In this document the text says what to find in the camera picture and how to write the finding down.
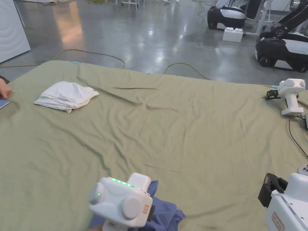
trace red label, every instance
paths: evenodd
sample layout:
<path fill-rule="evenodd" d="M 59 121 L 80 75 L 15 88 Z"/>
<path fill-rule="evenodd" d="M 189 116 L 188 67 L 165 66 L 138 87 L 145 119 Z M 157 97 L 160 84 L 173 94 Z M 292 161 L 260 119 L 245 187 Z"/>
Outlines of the red label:
<path fill-rule="evenodd" d="M 148 205 L 145 205 L 143 208 L 143 213 L 148 214 L 149 210 L 150 210 L 150 207 Z"/>
<path fill-rule="evenodd" d="M 279 219 L 279 217 L 277 216 L 277 214 L 275 212 L 272 215 L 272 220 L 275 223 L 275 225 L 276 225 L 276 227 L 279 231 L 285 230 L 283 223 L 281 222 L 281 220 Z"/>

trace yellow cable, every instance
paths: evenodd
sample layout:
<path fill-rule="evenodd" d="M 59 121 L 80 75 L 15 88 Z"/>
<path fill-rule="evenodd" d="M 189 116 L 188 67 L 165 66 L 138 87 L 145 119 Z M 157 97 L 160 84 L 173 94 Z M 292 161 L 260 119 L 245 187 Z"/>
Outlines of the yellow cable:
<path fill-rule="evenodd" d="M 199 75 L 201 75 L 203 78 L 205 78 L 205 79 L 207 79 L 207 80 L 211 80 L 211 79 L 205 77 L 204 75 L 202 75 L 200 72 L 198 72 L 197 69 L 194 68 L 192 65 L 189 65 L 189 64 L 187 64 L 187 63 L 173 63 L 173 64 L 171 64 L 171 65 L 169 65 L 169 66 L 167 67 L 167 69 L 165 70 L 164 74 L 167 72 L 167 70 L 169 69 L 169 67 L 171 67 L 171 66 L 173 66 L 173 65 L 175 65 L 175 64 L 184 64 L 184 65 L 190 66 L 190 67 L 192 67 Z"/>
<path fill-rule="evenodd" d="M 125 62 L 120 58 L 117 58 L 117 57 L 112 56 L 112 55 L 103 54 L 103 53 L 83 51 L 83 50 L 79 50 L 79 49 L 68 49 L 68 50 L 65 50 L 65 51 L 61 51 L 52 61 L 56 60 L 60 56 L 60 54 L 62 54 L 63 52 L 66 52 L 66 51 L 82 51 L 82 52 L 91 53 L 91 54 L 105 55 L 105 56 L 113 57 L 113 58 L 116 58 L 116 59 L 120 60 L 121 62 L 123 62 L 123 64 L 124 64 L 123 69 L 125 68 Z M 43 63 L 30 64 L 30 65 L 16 65 L 16 66 L 0 66 L 0 68 L 5 68 L 5 67 L 31 67 L 31 66 L 39 66 L 41 64 L 43 64 Z"/>
<path fill-rule="evenodd" d="M 79 49 L 67 49 L 67 50 L 61 51 L 52 61 L 56 60 L 62 53 L 66 52 L 66 51 L 81 51 L 81 52 L 86 52 L 86 53 L 90 53 L 90 54 L 97 54 L 97 55 L 109 56 L 109 57 L 115 58 L 115 59 L 120 60 L 121 62 L 123 62 L 124 66 L 123 66 L 122 69 L 125 68 L 125 62 L 124 62 L 122 59 L 118 58 L 118 57 L 115 57 L 115 56 L 112 56 L 112 55 L 103 54 L 103 53 L 98 53 L 98 52 L 83 51 L 83 50 L 79 50 Z M 43 63 L 39 63 L 39 64 L 29 64 L 29 65 L 16 65 L 16 66 L 0 66 L 0 68 L 6 68 L 6 67 L 32 67 L 32 66 L 39 66 L 39 65 L 42 65 L 42 64 L 43 64 Z M 205 79 L 207 79 L 207 80 L 211 80 L 210 78 L 207 78 L 207 77 L 205 77 L 204 75 L 202 75 L 202 74 L 201 74 L 199 71 L 197 71 L 197 69 L 194 68 L 192 65 L 189 65 L 189 64 L 187 64 L 187 63 L 173 63 L 173 64 L 169 65 L 169 66 L 166 68 L 164 74 L 167 72 L 167 70 L 169 69 L 169 67 L 171 67 L 171 66 L 173 66 L 173 65 L 175 65 L 175 64 L 183 64 L 183 65 L 190 66 L 190 67 L 192 67 L 199 75 L 201 75 L 203 78 L 205 78 Z"/>

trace person's hand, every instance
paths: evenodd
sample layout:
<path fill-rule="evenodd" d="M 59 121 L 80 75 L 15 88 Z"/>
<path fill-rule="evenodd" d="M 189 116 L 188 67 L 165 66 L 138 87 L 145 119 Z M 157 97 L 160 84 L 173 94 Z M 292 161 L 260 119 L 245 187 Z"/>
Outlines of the person's hand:
<path fill-rule="evenodd" d="M 5 83 L 3 79 L 0 79 L 0 99 L 7 99 L 11 94 L 12 89 Z"/>
<path fill-rule="evenodd" d="M 88 229 L 87 231 L 102 231 L 103 225 L 97 225 L 93 229 Z"/>

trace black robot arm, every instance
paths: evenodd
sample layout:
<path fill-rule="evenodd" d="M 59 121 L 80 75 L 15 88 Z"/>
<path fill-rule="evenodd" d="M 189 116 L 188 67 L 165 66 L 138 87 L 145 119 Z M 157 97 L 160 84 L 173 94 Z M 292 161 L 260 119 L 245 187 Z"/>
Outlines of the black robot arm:
<path fill-rule="evenodd" d="M 308 1 L 301 0 L 298 8 L 271 27 L 271 32 L 278 38 L 283 38 L 291 30 L 308 19 Z"/>

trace sleeve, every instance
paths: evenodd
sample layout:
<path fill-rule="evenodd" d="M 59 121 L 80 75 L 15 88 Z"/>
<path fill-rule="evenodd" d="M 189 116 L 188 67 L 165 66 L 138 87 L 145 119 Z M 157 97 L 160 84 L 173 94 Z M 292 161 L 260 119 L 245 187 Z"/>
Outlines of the sleeve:
<path fill-rule="evenodd" d="M 0 75 L 0 79 L 3 79 L 6 84 L 9 83 L 9 81 L 6 78 L 4 78 L 3 76 L 1 76 L 1 75 Z"/>

